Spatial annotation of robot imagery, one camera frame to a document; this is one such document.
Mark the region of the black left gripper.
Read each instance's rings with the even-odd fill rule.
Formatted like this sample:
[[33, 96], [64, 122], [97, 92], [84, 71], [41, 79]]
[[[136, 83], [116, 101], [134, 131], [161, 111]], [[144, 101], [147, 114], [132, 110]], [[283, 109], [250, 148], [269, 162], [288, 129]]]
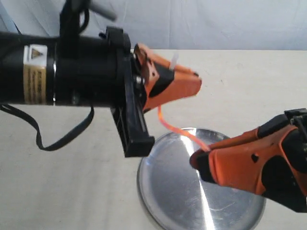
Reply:
[[54, 102], [65, 106], [106, 107], [111, 110], [125, 157], [147, 157], [154, 145], [144, 113], [165, 103], [195, 96], [198, 73], [137, 43], [121, 28], [107, 27], [97, 38], [76, 35], [60, 40], [56, 52]]

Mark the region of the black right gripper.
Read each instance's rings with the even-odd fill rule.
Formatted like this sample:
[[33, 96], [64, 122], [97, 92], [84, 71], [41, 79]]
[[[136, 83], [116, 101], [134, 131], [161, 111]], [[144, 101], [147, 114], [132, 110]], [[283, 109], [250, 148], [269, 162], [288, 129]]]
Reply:
[[294, 212], [307, 210], [307, 110], [286, 110], [256, 129], [199, 149], [191, 166], [205, 182], [247, 191]]

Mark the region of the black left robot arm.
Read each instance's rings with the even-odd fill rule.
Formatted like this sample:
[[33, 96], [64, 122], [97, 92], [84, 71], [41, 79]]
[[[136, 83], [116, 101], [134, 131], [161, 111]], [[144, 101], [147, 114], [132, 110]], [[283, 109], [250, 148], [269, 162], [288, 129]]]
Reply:
[[111, 110], [125, 157], [146, 157], [155, 139], [144, 114], [196, 95], [201, 78], [147, 46], [132, 47], [122, 29], [98, 38], [44, 38], [0, 34], [0, 108], [38, 129], [15, 104], [106, 107]]

